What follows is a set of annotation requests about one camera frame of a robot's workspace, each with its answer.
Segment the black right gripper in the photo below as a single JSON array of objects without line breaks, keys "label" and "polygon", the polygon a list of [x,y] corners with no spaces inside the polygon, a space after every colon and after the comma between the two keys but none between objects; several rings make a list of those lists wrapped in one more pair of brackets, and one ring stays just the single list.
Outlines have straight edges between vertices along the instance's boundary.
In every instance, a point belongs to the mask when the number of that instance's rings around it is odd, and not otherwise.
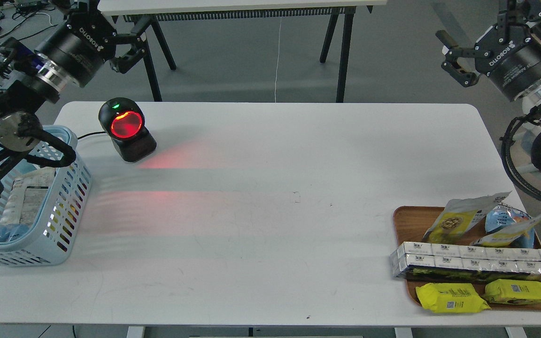
[{"label": "black right gripper", "polygon": [[[487,56],[475,60],[475,70],[512,102],[541,80],[541,40],[528,25],[540,21],[541,0],[500,0],[496,23],[475,43],[479,49],[461,47],[445,30],[438,30],[435,36],[446,56],[476,58],[479,50],[487,51]],[[441,68],[464,88],[479,81],[477,73],[456,60],[444,60]]]}]

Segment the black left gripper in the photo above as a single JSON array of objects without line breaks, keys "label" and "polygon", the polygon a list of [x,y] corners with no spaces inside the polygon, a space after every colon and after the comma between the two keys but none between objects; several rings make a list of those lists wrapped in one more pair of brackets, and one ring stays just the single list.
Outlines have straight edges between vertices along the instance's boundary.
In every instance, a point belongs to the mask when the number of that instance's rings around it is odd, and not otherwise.
[{"label": "black left gripper", "polygon": [[[96,72],[109,61],[116,73],[126,74],[144,56],[146,30],[153,25],[151,15],[139,15],[129,33],[116,33],[103,13],[98,0],[52,0],[52,6],[63,14],[64,22],[36,48],[41,58],[60,66],[83,88]],[[107,42],[113,36],[113,45],[131,45],[122,56],[115,56],[116,48]]]}]

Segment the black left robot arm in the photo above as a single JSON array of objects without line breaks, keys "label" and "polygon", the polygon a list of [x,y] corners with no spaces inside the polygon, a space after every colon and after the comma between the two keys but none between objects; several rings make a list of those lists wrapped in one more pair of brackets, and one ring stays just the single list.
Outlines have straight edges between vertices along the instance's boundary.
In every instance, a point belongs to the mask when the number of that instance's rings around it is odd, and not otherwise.
[{"label": "black left robot arm", "polygon": [[0,44],[0,197],[3,178],[21,160],[42,167],[62,168],[75,161],[75,150],[46,132],[36,112],[55,103],[68,83],[84,87],[110,62],[126,73],[144,57],[142,34],[156,23],[144,15],[129,34],[118,34],[99,11],[97,0],[54,0],[64,22],[31,51],[11,37]]}]

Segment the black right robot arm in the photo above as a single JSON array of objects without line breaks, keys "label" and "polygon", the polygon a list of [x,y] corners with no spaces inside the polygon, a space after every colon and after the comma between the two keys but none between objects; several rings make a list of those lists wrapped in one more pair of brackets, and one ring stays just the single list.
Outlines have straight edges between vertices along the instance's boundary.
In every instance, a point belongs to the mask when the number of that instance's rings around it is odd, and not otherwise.
[{"label": "black right robot arm", "polygon": [[[473,47],[461,47],[444,30],[436,36],[447,48],[442,69],[461,86],[473,86],[485,75],[510,101],[528,98],[541,118],[541,40],[529,22],[541,21],[541,0],[501,0],[496,23]],[[530,152],[541,171],[541,134]]]}]

